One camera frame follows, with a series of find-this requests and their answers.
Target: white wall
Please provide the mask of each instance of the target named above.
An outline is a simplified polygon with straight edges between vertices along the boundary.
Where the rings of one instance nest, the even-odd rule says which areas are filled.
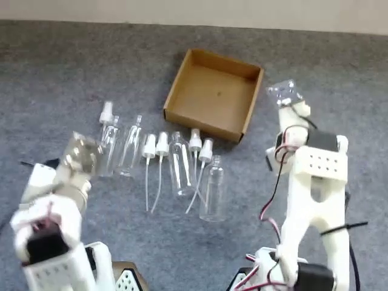
[[[215,25],[388,35],[388,0],[0,0],[0,19]]]

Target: clear plastic tube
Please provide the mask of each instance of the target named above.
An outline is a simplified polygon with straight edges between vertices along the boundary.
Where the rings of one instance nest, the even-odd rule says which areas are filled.
[[[160,156],[159,158],[159,186],[158,186],[158,193],[156,194],[156,199],[155,202],[152,205],[151,213],[155,210],[156,205],[158,204],[159,197],[160,197],[160,192],[162,189],[162,161],[163,161],[163,156]]]
[[[226,219],[225,173],[221,157],[213,156],[212,162],[205,168],[201,193],[204,201],[199,208],[199,217],[210,222]]]
[[[186,214],[188,214],[190,212],[190,209],[192,208],[192,206],[194,204],[195,198],[196,198],[197,194],[199,193],[199,184],[200,184],[201,179],[202,179],[202,173],[203,173],[204,167],[205,167],[205,162],[202,162],[201,170],[199,171],[198,182],[196,183],[195,193],[194,193],[194,196],[193,196],[188,208],[186,209]]]
[[[119,128],[117,121],[115,124],[108,125],[101,139],[102,159],[99,168],[100,176],[112,176],[117,162],[117,148],[119,144]]]
[[[123,141],[118,158],[116,171],[123,176],[133,176],[136,166],[140,163],[141,144],[143,141],[140,127],[141,115],[138,115],[136,124],[123,133]]]
[[[189,144],[182,138],[180,132],[172,135],[169,144],[169,163],[173,192],[178,196],[194,193],[193,158],[189,152]]]
[[[148,211],[148,166],[150,164],[150,158],[147,158],[147,164],[145,165],[145,210]]]

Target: cardboard box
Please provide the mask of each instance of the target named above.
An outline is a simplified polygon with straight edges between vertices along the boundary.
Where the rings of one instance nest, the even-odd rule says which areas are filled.
[[[264,70],[204,50],[189,50],[164,104],[164,118],[239,142],[247,131]]]

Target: black wire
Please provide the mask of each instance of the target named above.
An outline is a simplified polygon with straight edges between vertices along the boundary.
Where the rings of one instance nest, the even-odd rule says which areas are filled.
[[[345,211],[347,210],[347,206],[349,205],[349,201],[350,201],[350,194],[348,193],[347,199],[345,200]],[[343,226],[335,227],[334,229],[331,229],[331,230],[328,230],[326,232],[323,232],[323,233],[321,233],[321,235],[329,234],[329,233],[332,233],[332,232],[335,232],[335,231],[339,231],[339,230],[345,229],[345,228],[351,229],[353,227],[365,226],[367,224],[368,224],[367,221],[360,222],[360,223],[355,223],[355,224],[345,224]],[[350,241],[350,237],[349,237],[349,255],[350,255],[350,260],[352,261],[352,265],[353,265],[353,272],[354,272],[354,280],[355,280],[355,285],[356,285],[356,291],[361,291],[360,273],[358,271],[357,260],[356,260],[355,254],[354,254],[352,242]]]
[[[293,105],[290,105],[292,111],[295,112],[296,115],[298,115],[299,118],[305,120],[308,124],[310,124],[314,129],[318,129],[318,126],[315,125],[314,122],[312,122],[309,118],[305,117],[305,116],[301,116],[297,111],[296,109],[294,108]]]
[[[321,235],[322,236],[323,235],[328,235],[330,233],[337,232],[337,231],[342,230],[342,229],[348,229],[349,230],[349,229],[352,229],[354,227],[366,226],[367,224],[368,224],[367,221],[353,223],[353,224],[346,223],[343,226],[338,226],[338,227],[334,227],[333,229],[326,230],[325,232],[322,232]]]
[[[349,253],[350,253],[350,259],[352,260],[352,265],[353,265],[356,291],[360,291],[361,290],[360,273],[358,272],[357,260],[356,260],[356,256],[354,254],[354,250],[353,250],[352,243],[350,242],[350,240],[349,240]]]
[[[284,158],[286,157],[286,154],[287,152],[285,152],[283,154],[283,156],[281,157],[281,162],[280,162],[280,167],[279,167],[279,172],[278,172],[278,177],[276,179],[276,183],[275,183],[275,188],[273,189],[273,193],[272,193],[272,196],[271,198],[268,200],[268,202],[262,207],[261,211],[260,211],[260,214],[259,214],[259,218],[263,215],[263,211],[265,212],[267,209],[267,207],[272,203],[273,199],[275,198],[275,195],[276,195],[276,191],[278,190],[278,186],[279,186],[279,181],[280,181],[280,174],[281,174],[281,171],[283,169],[283,164],[284,164]],[[268,221],[269,219],[268,218],[262,218],[261,221]],[[278,241],[280,243],[280,236],[278,233],[276,233],[276,237],[278,238]]]

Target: white plastic part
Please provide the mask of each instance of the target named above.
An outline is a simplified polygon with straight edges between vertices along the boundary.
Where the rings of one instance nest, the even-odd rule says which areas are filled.
[[[143,148],[143,157],[147,159],[153,159],[156,154],[156,136],[153,134],[147,135],[147,139]]]
[[[115,277],[112,269],[112,256],[108,247],[102,242],[93,242],[85,247],[93,249],[93,258],[96,263],[96,285],[98,291],[114,291]]]
[[[29,208],[15,212],[10,221],[15,232],[16,255],[21,261],[29,260],[26,246],[33,233],[32,224],[46,218],[59,225],[63,240],[70,248],[79,244],[82,218],[74,200],[59,195],[47,195],[34,200]]]
[[[276,261],[274,261],[271,257],[271,253],[276,253],[276,249],[271,249],[269,247],[262,247],[260,248],[256,253],[256,261],[254,263],[254,267],[259,265],[259,269],[256,273],[256,275],[253,275],[252,278],[248,281],[249,285],[244,285],[244,287],[250,287],[250,286],[255,286],[258,284],[264,284],[268,282],[267,280],[267,274],[268,272],[272,269],[272,267],[276,264]],[[298,262],[301,263],[307,263],[307,261],[303,258],[298,258]],[[281,268],[279,265],[277,265],[270,274],[270,279],[273,282],[278,282],[278,283],[284,283],[284,277],[281,271]],[[267,287],[262,287],[260,289],[261,291],[277,291],[277,290],[287,290],[286,286],[267,286]]]
[[[161,132],[156,145],[156,154],[158,156],[167,156],[169,154],[169,134]]]
[[[92,268],[82,243],[65,255],[24,267],[23,272],[30,291],[97,290]]]
[[[200,151],[202,148],[201,135],[199,129],[192,129],[192,135],[189,142],[189,150],[191,152]]]
[[[116,282],[116,291],[140,291],[138,283],[130,270],[124,270]]]
[[[292,107],[300,116],[310,116],[310,106],[306,104],[305,100],[293,104]],[[285,129],[290,125],[309,126],[309,123],[296,115],[290,106],[279,109],[279,123],[281,132],[285,131]]]
[[[311,196],[314,177],[321,199]],[[281,244],[276,256],[292,287],[298,279],[298,248],[310,225],[324,232],[345,225],[345,185],[347,183],[347,156],[308,146],[295,153],[289,175],[287,217],[281,229]],[[346,229],[322,237],[327,253],[327,266],[336,276],[336,291],[349,289],[349,233]]]
[[[201,162],[210,162],[213,156],[213,140],[207,138],[204,141],[204,145],[199,153],[199,160]]]
[[[291,127],[287,129],[285,138],[288,146],[301,147],[306,144],[307,136],[309,135],[305,127]]]
[[[203,202],[204,204],[206,204],[204,198],[202,197],[202,195],[201,195],[200,192],[199,192],[199,186],[201,185],[202,173],[203,173],[203,171],[204,171],[204,167],[205,167],[205,162],[203,161],[203,162],[202,162],[202,165],[201,165],[201,170],[199,171],[199,178],[198,178],[198,181],[197,181],[197,183],[196,183],[195,193],[194,193],[194,195],[193,195],[193,198],[192,198],[192,200],[191,200],[191,202],[190,202],[188,208],[186,209],[185,214],[188,214],[188,213],[190,212],[190,209],[193,207],[193,204],[194,204],[194,201],[195,201],[195,198],[196,198],[197,195],[199,195],[199,197],[201,198],[202,202]]]
[[[338,151],[340,153],[347,153],[349,141],[346,136],[337,135],[337,144],[338,144]]]
[[[158,204],[160,192],[162,189],[162,162],[163,162],[163,156],[159,156],[159,185],[158,185],[158,192],[156,194],[155,202],[152,205],[151,213],[155,211],[155,207]]]
[[[22,195],[21,204],[33,201],[37,195],[46,191],[53,184],[55,175],[55,169],[35,164]]]
[[[244,274],[244,273],[239,273],[239,274],[237,274],[235,280],[234,280],[233,283],[232,283],[231,288],[230,288],[228,291],[235,291],[235,286],[236,286],[238,283],[240,283],[246,276],[247,276],[247,275]],[[250,283],[249,281],[246,282],[246,283],[244,284],[244,288],[249,288],[249,287],[251,287],[251,286],[252,286],[252,285],[251,285],[251,283]]]
[[[266,155],[267,155],[268,161],[271,165],[272,172],[277,175],[279,173],[280,162],[276,161],[276,159],[275,159],[275,147],[271,147],[271,148],[267,149]],[[292,161],[293,161],[293,156],[289,157],[287,162],[285,164],[283,164],[283,167],[281,169],[281,175],[289,173],[291,171]]]
[[[113,103],[111,101],[106,101],[104,103],[104,108],[99,116],[99,123],[106,124],[112,123],[114,120],[113,117]]]

